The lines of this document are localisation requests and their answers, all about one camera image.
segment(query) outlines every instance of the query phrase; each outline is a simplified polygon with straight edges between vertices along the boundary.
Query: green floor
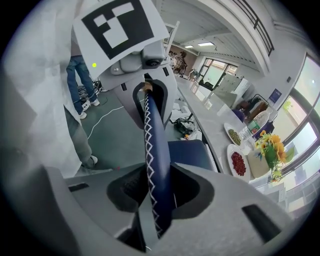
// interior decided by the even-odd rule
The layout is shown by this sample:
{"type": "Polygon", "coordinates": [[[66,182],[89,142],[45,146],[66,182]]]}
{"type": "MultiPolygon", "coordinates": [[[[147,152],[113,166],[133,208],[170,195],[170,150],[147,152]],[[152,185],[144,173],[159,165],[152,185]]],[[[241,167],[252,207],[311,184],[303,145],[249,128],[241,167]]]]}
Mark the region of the green floor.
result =
{"type": "MultiPolygon", "coordinates": [[[[138,96],[140,100],[144,98],[142,92],[138,96]]],[[[86,111],[87,117],[81,120],[87,136],[103,115],[122,106],[112,91],[100,93],[98,99],[100,105],[91,106],[86,111]]],[[[165,133],[168,141],[176,141],[181,137],[170,122],[165,133]]],[[[144,131],[137,127],[124,108],[102,118],[88,142],[92,154],[98,158],[97,170],[123,168],[145,161],[144,131]]]]}

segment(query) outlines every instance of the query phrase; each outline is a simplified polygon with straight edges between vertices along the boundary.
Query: plate of red berries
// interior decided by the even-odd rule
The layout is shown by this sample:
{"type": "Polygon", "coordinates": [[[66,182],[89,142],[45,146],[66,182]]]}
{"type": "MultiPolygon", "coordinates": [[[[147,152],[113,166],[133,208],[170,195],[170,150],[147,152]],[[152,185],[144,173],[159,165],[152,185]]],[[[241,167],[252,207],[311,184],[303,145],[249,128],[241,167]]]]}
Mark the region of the plate of red berries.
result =
{"type": "Polygon", "coordinates": [[[226,149],[226,154],[232,175],[249,182],[251,171],[247,157],[242,153],[241,149],[234,144],[230,144],[226,149]]]}

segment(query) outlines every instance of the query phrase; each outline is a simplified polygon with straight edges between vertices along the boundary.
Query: countertop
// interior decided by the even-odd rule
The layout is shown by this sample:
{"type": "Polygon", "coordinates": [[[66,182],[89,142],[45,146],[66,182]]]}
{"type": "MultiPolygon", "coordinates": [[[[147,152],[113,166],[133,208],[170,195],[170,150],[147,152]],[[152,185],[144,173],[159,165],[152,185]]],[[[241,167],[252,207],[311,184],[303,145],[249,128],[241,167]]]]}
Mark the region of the countertop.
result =
{"type": "MultiPolygon", "coordinates": [[[[176,82],[178,90],[207,140],[218,169],[221,173],[232,175],[227,160],[227,147],[232,141],[225,131],[224,123],[232,125],[238,133],[245,129],[246,125],[213,91],[206,97],[198,90],[199,85],[195,82],[180,77],[176,78],[176,82]]],[[[253,149],[254,140],[249,138],[242,152],[247,155],[253,149]]]]}

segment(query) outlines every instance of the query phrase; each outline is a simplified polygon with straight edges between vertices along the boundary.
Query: person's leg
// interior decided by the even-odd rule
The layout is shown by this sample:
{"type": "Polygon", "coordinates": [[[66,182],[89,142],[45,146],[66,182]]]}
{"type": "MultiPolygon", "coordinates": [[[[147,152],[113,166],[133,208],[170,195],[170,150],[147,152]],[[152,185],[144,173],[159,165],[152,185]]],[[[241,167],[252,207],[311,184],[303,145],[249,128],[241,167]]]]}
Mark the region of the person's leg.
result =
{"type": "Polygon", "coordinates": [[[75,110],[80,115],[84,110],[81,105],[80,96],[78,92],[78,86],[76,82],[76,72],[75,72],[75,60],[71,57],[68,67],[66,68],[67,72],[67,84],[71,94],[71,99],[74,105],[75,110]]]}
{"type": "Polygon", "coordinates": [[[85,130],[66,108],[64,108],[64,113],[75,152],[82,162],[82,165],[86,168],[92,169],[98,160],[92,155],[92,150],[89,146],[85,130]]]}
{"type": "Polygon", "coordinates": [[[81,83],[84,85],[86,92],[88,93],[88,97],[91,102],[94,102],[97,99],[97,95],[95,94],[95,88],[93,82],[89,76],[89,70],[85,64],[84,58],[82,56],[75,56],[76,58],[76,66],[75,70],[78,73],[81,83]]]}

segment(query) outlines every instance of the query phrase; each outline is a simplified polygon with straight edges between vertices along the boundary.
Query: white plate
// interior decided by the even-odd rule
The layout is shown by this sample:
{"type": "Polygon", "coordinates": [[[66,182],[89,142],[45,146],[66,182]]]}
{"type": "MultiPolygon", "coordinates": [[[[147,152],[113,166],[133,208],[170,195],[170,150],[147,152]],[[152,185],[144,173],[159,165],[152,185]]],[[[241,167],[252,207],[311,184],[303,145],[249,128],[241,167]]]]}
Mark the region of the white plate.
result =
{"type": "Polygon", "coordinates": [[[247,160],[247,157],[242,153],[241,149],[238,148],[236,145],[230,144],[227,148],[226,148],[226,157],[228,159],[228,163],[232,172],[232,175],[234,177],[237,177],[245,182],[249,182],[250,181],[250,177],[251,177],[251,171],[250,171],[250,167],[249,167],[249,163],[247,160]],[[234,169],[234,164],[232,163],[232,158],[231,156],[233,155],[234,152],[237,152],[240,154],[240,156],[243,158],[243,162],[245,165],[245,173],[243,176],[240,176],[237,174],[236,170],[234,169]]]}
{"type": "Polygon", "coordinates": [[[238,146],[241,150],[245,150],[246,146],[245,146],[245,143],[244,143],[243,139],[241,138],[239,132],[237,132],[237,130],[234,127],[232,127],[231,124],[228,124],[227,122],[225,122],[223,126],[224,126],[224,130],[225,130],[226,134],[228,135],[230,140],[233,142],[233,144],[238,146]],[[240,145],[237,145],[237,143],[235,143],[235,141],[231,138],[231,136],[229,134],[230,129],[234,130],[238,134],[238,136],[240,138],[240,145]]]}

